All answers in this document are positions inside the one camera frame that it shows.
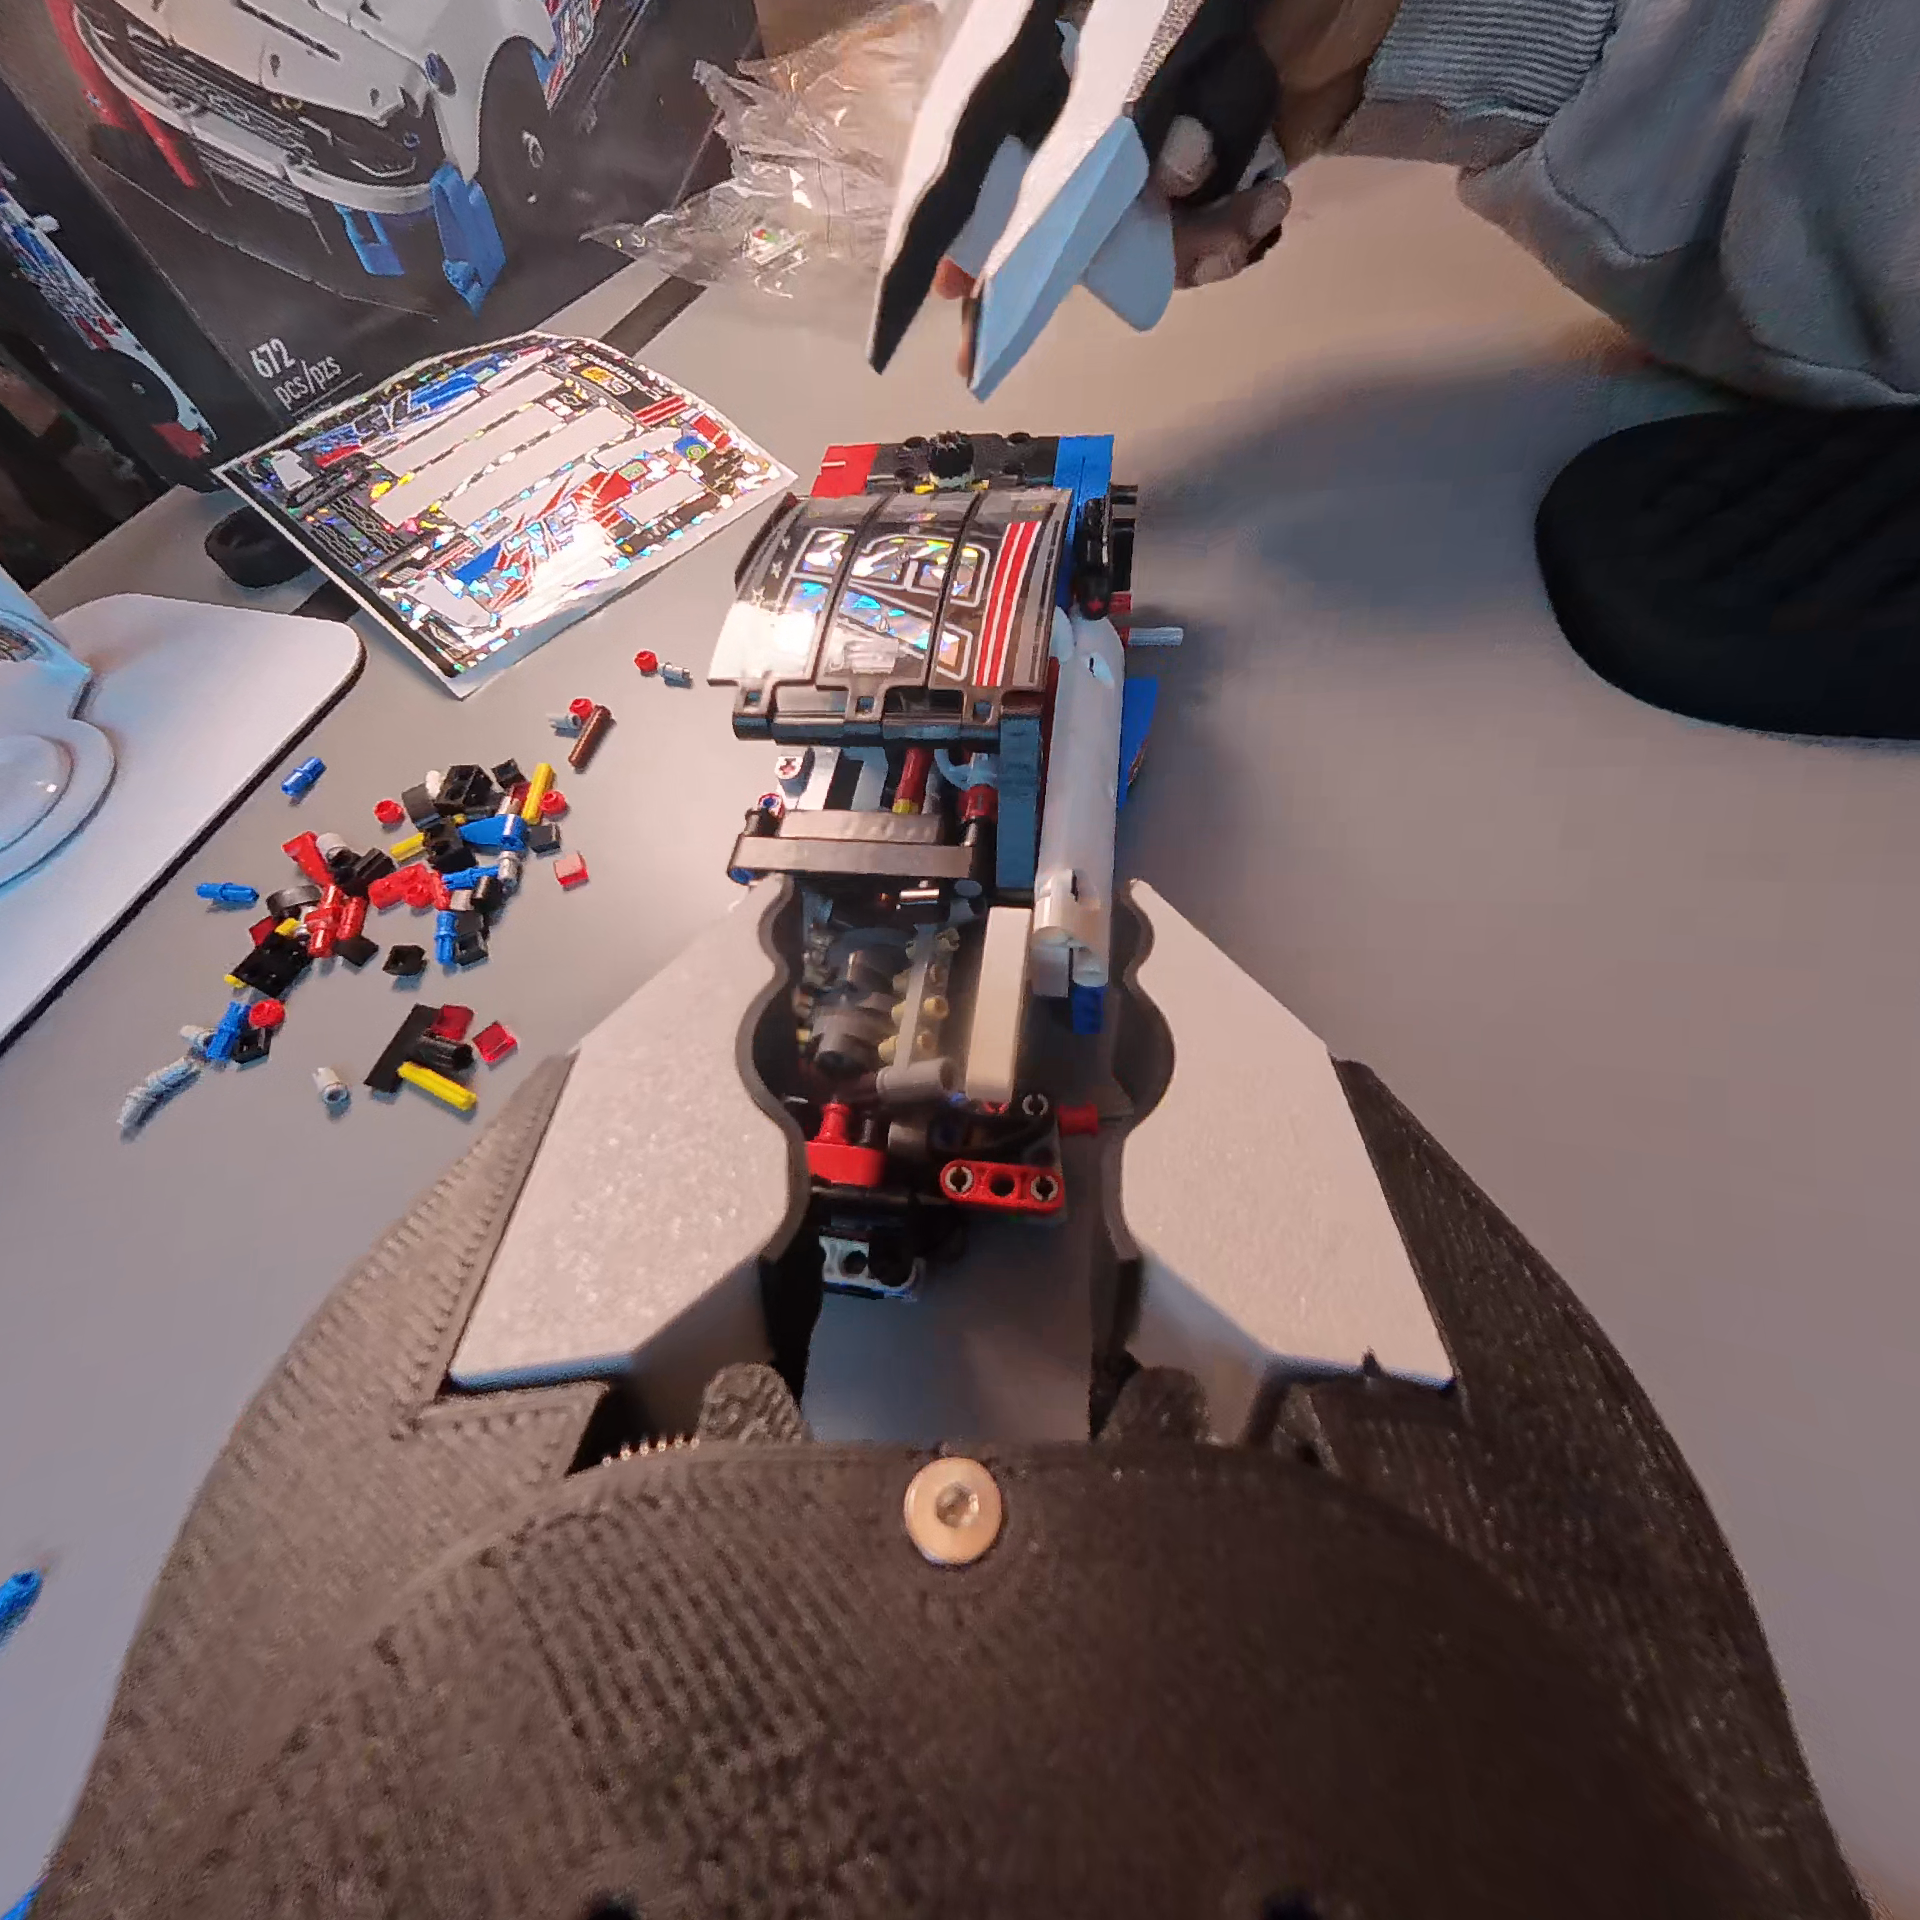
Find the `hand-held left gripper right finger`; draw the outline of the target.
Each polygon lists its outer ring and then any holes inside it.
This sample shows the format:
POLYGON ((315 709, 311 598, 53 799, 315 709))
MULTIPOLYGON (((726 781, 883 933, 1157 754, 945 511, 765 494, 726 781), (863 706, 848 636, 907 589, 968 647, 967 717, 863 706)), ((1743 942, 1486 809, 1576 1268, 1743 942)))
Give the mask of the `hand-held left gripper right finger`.
POLYGON ((1219 1444, 1256 1438, 1286 1385, 1451 1385, 1321 1038, 1143 880, 1112 938, 1112 1069, 1132 1112, 1102 1178, 1123 1348, 1191 1377, 1219 1444))

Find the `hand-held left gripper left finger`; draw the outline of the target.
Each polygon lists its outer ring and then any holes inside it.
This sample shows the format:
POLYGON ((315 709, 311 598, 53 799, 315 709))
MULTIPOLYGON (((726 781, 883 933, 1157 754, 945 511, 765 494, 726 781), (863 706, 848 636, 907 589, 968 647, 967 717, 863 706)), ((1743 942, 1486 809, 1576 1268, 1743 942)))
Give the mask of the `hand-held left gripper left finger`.
POLYGON ((791 884, 753 884, 584 1033, 449 1385, 699 1394, 721 1367, 776 1354, 761 1258, 800 1224, 803 1145, 751 1039, 788 982, 791 901, 791 884))

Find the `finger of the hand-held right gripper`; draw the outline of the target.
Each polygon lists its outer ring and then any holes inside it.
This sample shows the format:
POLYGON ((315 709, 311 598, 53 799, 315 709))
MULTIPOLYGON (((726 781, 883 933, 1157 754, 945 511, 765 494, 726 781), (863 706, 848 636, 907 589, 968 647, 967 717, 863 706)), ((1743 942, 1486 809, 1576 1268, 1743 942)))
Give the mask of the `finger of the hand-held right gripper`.
POLYGON ((1001 141, 965 226, 973 281, 967 389, 985 400, 1084 286, 1136 332, 1168 308, 1175 254, 1136 105, 1189 23, 1185 4, 1094 1, 1069 34, 1048 133, 1001 141))
POLYGON ((1056 4, 977 1, 957 12, 903 150, 871 308, 873 370, 894 361, 1001 145, 1013 138, 1033 153, 1064 105, 1068 80, 1056 4))

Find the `lego car model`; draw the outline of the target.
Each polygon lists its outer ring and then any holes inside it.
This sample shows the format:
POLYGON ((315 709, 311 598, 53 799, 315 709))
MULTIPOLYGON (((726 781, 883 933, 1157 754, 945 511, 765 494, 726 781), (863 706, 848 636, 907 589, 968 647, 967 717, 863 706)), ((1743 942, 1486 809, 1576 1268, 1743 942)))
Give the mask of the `lego car model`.
POLYGON ((757 1069, 797 1124, 824 1292, 907 1298, 977 1220, 1056 1220, 1099 1126, 1118 825, 1157 717, 1112 439, 827 447, 711 660, 776 746, 737 882, 785 888, 757 1069))

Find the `person's right forearm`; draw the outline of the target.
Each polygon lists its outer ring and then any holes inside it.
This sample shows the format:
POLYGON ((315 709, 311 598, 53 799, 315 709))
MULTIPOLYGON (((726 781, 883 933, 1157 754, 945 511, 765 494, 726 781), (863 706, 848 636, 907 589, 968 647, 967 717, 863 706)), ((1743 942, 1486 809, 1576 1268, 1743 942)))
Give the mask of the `person's right forearm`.
POLYGON ((1456 166, 1695 376, 1915 402, 1915 1, 1406 1, 1334 149, 1456 166))

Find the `pile of small lego pieces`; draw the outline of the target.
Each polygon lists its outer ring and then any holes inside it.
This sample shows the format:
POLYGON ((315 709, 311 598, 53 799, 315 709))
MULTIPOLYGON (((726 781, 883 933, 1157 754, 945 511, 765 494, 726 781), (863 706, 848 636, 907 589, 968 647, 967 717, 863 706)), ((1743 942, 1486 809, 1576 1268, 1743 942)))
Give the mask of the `pile of small lego pieces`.
POLYGON ((372 1183, 449 1162, 721 904, 728 694, 652 623, 560 640, 467 703, 365 681, 39 1026, 44 1145, 117 1178, 372 1183), (401 796, 456 762, 560 805, 518 880, 452 901, 401 796))

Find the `dark lego set box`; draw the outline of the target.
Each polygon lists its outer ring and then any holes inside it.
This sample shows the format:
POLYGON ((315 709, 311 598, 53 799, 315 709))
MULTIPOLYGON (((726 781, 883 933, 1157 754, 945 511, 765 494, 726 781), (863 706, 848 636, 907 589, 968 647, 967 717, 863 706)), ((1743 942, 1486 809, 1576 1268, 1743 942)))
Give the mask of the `dark lego set box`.
POLYGON ((4 345, 206 488, 616 273, 757 45, 750 1, 4 1, 4 345))

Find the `person's right hand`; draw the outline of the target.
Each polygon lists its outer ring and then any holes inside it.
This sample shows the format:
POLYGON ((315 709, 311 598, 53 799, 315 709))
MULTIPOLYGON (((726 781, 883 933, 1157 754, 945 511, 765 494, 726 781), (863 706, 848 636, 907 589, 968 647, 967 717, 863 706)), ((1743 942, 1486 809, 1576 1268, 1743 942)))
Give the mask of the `person's right hand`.
POLYGON ((1270 1, 1219 49, 1215 70, 1249 65, 1253 80, 1189 80, 1153 161, 1169 206, 1175 288, 1230 281, 1279 240, 1289 181, 1240 184, 1248 158, 1220 145, 1256 144, 1253 108, 1270 105, 1270 137, 1285 164, 1321 153, 1360 105, 1364 73, 1399 1, 1270 1))

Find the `crumpled clear plastic bags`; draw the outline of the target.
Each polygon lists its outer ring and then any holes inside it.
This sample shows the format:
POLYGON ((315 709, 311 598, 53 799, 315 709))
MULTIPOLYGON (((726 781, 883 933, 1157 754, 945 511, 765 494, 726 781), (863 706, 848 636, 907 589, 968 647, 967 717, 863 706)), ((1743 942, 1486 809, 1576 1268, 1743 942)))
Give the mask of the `crumpled clear plastic bags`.
POLYGON ((726 172, 647 218, 599 223, 590 240, 663 277, 860 332, 948 12, 759 4, 761 57, 694 65, 726 172))

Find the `holographic sticker sheet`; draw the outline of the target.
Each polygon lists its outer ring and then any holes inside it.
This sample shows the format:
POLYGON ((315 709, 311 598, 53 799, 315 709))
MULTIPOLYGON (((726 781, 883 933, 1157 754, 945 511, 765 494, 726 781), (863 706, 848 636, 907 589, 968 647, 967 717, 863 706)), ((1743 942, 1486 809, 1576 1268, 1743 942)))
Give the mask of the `holographic sticker sheet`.
POLYGON ((614 346, 445 351, 216 468, 456 700, 796 477, 614 346))

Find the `white book stand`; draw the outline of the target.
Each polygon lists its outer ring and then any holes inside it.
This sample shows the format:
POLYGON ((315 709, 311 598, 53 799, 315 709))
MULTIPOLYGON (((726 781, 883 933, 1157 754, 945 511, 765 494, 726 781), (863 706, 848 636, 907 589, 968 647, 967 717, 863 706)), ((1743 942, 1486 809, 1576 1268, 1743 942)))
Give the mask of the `white book stand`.
POLYGON ((3 583, 3 1042, 356 679, 351 625, 3 583))

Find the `black rubber tire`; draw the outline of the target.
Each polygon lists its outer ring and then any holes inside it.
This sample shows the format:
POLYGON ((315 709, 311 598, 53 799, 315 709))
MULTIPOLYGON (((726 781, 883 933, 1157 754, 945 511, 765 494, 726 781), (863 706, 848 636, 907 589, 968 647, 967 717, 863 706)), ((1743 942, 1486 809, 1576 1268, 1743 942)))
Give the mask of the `black rubber tire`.
POLYGON ((287 585, 315 572, 312 560, 252 508, 219 517, 203 537, 203 553, 231 585, 252 592, 287 585))

